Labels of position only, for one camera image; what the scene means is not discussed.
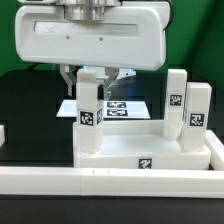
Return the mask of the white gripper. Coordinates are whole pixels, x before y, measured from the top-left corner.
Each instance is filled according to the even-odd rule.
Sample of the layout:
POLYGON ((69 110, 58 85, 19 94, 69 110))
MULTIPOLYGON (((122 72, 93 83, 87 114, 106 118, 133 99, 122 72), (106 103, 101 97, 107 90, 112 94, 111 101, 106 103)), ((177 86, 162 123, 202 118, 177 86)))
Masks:
POLYGON ((15 43, 24 61, 61 64, 69 96, 76 83, 74 65, 106 67, 98 99, 109 100, 118 68, 155 71, 164 64, 165 1, 108 6, 101 21, 67 18, 65 12, 61 2, 26 2, 16 13, 15 43))

